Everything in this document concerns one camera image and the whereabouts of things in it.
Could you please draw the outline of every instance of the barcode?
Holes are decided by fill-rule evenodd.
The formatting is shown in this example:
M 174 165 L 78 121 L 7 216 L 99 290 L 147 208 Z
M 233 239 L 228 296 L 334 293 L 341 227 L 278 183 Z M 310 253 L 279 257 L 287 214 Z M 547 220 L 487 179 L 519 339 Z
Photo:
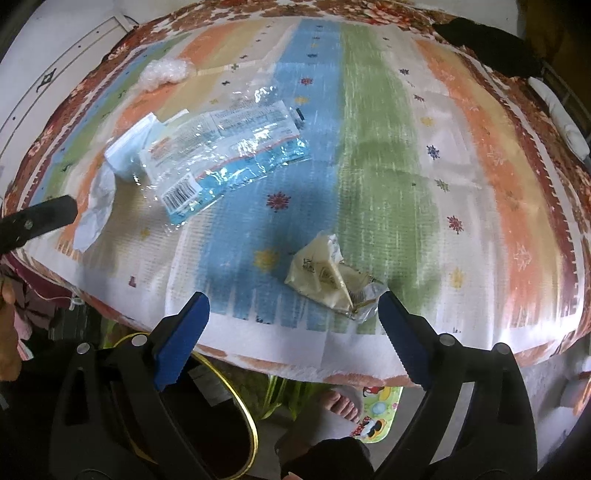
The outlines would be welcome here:
M 200 190 L 193 175 L 187 173 L 162 195 L 162 201 L 169 212 L 176 212 L 194 200 Z

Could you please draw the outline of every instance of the white tissue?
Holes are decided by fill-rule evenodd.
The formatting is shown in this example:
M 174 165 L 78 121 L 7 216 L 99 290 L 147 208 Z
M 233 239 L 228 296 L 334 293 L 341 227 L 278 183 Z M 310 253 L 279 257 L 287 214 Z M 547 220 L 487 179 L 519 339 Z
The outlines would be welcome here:
M 115 174 L 103 163 L 88 194 L 88 209 L 82 213 L 74 234 L 74 249 L 85 252 L 102 232 L 111 216 L 115 200 Z
M 165 83 L 179 83 L 195 71 L 195 66 L 183 59 L 152 60 L 138 79 L 138 86 L 147 92 Z

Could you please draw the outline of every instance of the orange stripe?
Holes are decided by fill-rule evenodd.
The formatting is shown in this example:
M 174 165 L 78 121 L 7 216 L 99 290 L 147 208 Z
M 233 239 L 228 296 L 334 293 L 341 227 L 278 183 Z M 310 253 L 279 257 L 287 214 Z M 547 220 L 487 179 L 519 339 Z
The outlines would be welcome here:
M 523 324 L 523 318 L 520 318 L 522 312 L 528 313 L 534 320 L 538 319 L 542 302 L 555 302 L 556 293 L 553 299 L 542 298 L 544 289 L 540 288 L 540 284 L 544 281 L 544 271 L 536 240 L 528 227 L 530 199 L 522 188 L 522 179 L 515 168 L 520 151 L 514 148 L 513 143 L 506 147 L 503 142 L 505 135 L 499 133 L 500 123 L 510 125 L 510 120 L 504 111 L 493 118 L 491 104 L 496 103 L 496 100 L 472 79 L 454 52 L 428 41 L 417 40 L 417 44 L 433 75 L 446 85 L 449 96 L 464 113 L 480 164 L 494 189 L 508 254 L 509 283 L 503 324 Z M 525 265 L 528 256 L 530 261 Z
M 197 70 L 203 68 L 208 57 L 223 45 L 228 37 L 234 33 L 239 24 L 229 22 L 223 25 L 214 25 L 195 38 L 181 54 L 180 59 L 190 60 Z M 150 112 L 156 112 L 182 85 L 164 85 L 153 92 L 144 92 L 137 96 L 133 103 L 125 109 L 117 120 L 117 127 L 113 136 L 120 136 L 130 129 Z
M 239 24 L 229 22 L 223 25 L 214 25 L 202 32 L 195 38 L 183 52 L 178 55 L 179 58 L 188 59 L 199 69 L 207 62 L 207 58 L 222 45 L 237 28 Z M 150 112 L 160 109 L 166 100 L 173 95 L 178 85 L 163 85 L 153 92 L 140 93 L 135 100 L 121 113 L 113 129 L 113 137 L 121 136 L 143 117 Z M 86 169 L 84 179 L 78 189 L 76 203 L 78 204 L 78 216 L 73 224 L 64 228 L 57 241 L 57 249 L 64 255 L 71 257 L 74 253 L 73 242 L 74 233 L 82 217 L 82 213 L 88 208 L 88 194 L 90 185 L 95 178 L 96 172 L 103 163 L 105 149 L 102 149 L 93 159 Z

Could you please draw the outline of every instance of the colorful striped tablecloth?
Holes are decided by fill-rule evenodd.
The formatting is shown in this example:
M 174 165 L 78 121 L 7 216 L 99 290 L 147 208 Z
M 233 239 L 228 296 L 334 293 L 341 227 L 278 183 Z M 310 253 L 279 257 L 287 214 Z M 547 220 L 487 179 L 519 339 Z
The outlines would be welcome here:
M 346 262 L 465 345 L 523 364 L 589 330 L 589 176 L 524 82 L 436 38 L 441 12 L 392 2 L 202 2 L 139 27 L 70 94 L 29 150 L 5 212 L 69 193 L 80 211 L 106 144 L 149 112 L 229 108 L 275 86 L 306 118 L 312 160 L 235 190 L 167 233 L 164 208 L 117 182 L 84 253 L 77 224 L 21 262 L 141 329 L 205 292 L 197 349 L 306 381 L 408 382 L 378 318 L 354 325 L 284 285 L 320 231 Z M 164 56 L 197 74 L 140 92 Z

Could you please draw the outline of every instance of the plastic wrapper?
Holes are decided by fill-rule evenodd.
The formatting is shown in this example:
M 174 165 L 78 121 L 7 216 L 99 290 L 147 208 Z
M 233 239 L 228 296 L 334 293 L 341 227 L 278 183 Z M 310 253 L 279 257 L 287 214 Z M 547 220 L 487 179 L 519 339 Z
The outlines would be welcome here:
M 388 289 L 346 265 L 337 236 L 323 232 L 295 254 L 285 283 L 358 323 L 376 315 L 378 300 Z
M 261 90 L 267 94 L 272 89 Z M 147 190 L 173 225 L 230 190 L 309 158 L 300 135 L 303 118 L 273 95 L 259 93 L 235 108 L 188 117 L 171 122 L 140 152 Z
M 165 83 L 179 83 L 195 72 L 195 66 L 188 60 L 163 58 L 152 60 L 146 65 L 138 79 L 138 86 L 152 92 Z

